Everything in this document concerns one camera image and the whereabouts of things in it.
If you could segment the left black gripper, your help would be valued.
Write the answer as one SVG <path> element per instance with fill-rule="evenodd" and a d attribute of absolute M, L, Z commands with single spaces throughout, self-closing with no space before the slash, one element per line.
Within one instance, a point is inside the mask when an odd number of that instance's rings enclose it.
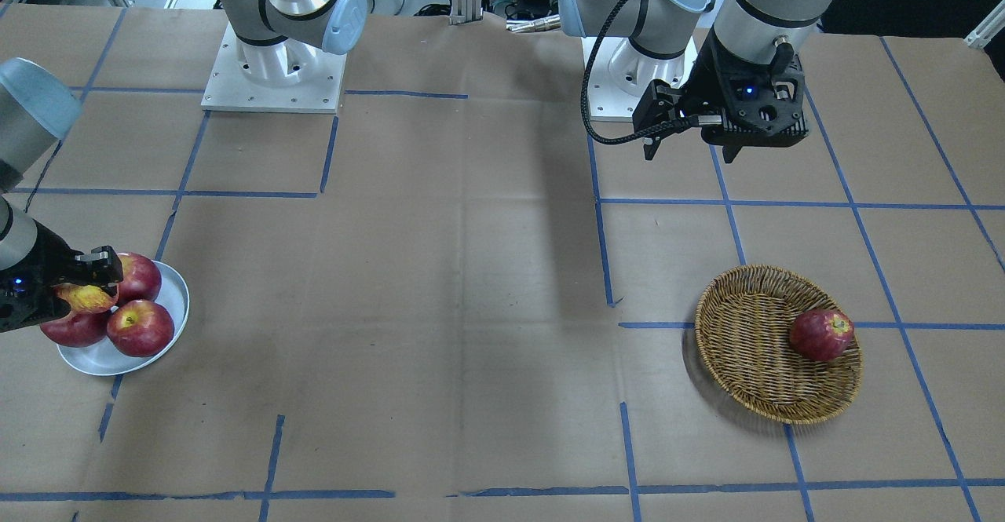
<path fill-rule="evenodd" d="M 737 56 L 711 28 L 700 47 L 688 82 L 674 88 L 663 79 L 653 79 L 646 86 L 633 110 L 633 130 L 641 133 L 645 161 L 652 161 L 660 144 L 668 136 L 683 133 L 699 125 L 698 115 L 719 114 L 738 127 L 751 127 L 751 111 L 741 115 L 742 100 L 736 88 L 755 81 L 755 65 Z M 732 164 L 743 149 L 740 144 L 722 145 L 722 160 Z"/>

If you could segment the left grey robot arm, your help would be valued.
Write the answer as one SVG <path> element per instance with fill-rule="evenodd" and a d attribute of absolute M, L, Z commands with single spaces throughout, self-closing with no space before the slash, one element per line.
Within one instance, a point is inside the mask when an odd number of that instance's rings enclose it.
<path fill-rule="evenodd" d="M 667 137 L 700 129 L 732 163 L 744 148 L 789 148 L 809 132 L 799 50 L 833 0 L 557 0 L 563 32 L 590 37 L 580 114 L 596 143 L 640 140 L 653 159 Z M 620 37 L 632 64 L 626 93 L 638 102 L 633 129 L 594 129 L 589 92 L 607 38 Z"/>

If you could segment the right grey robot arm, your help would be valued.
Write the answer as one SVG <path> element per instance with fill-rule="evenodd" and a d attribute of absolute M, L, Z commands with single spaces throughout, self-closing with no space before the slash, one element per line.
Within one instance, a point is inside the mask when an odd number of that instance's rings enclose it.
<path fill-rule="evenodd" d="M 345 55 L 362 35 L 367 0 L 220 0 L 228 17 L 202 106 L 208 111 L 337 108 Z M 65 139 L 82 114 L 71 89 L 31 60 L 2 64 L 2 192 Z M 83 306 L 58 287 L 113 294 L 122 262 L 109 247 L 85 253 L 9 203 L 1 210 L 1 326 L 13 331 Z"/>

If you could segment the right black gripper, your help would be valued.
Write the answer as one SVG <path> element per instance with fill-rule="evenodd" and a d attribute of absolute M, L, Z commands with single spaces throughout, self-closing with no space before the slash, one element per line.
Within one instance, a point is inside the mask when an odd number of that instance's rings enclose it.
<path fill-rule="evenodd" d="M 122 262 L 111 246 L 89 253 L 72 249 L 46 226 L 30 221 L 35 239 L 21 260 L 4 268 L 1 278 L 1 330 L 18 330 L 62 319 L 71 306 L 54 293 L 58 283 L 116 287 L 123 280 Z"/>

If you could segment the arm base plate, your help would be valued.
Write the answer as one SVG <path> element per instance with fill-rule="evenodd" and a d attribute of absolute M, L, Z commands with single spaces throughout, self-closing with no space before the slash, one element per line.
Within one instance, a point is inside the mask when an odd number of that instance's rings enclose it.
<path fill-rule="evenodd" d="M 633 49 L 625 37 L 606 37 L 591 69 L 588 104 L 592 122 L 631 122 L 643 90 L 653 79 L 681 88 L 688 82 L 697 48 L 690 39 L 681 56 L 657 60 Z"/>
<path fill-rule="evenodd" d="M 205 111 L 337 114 L 347 57 L 295 40 L 242 42 L 227 25 L 203 93 Z"/>

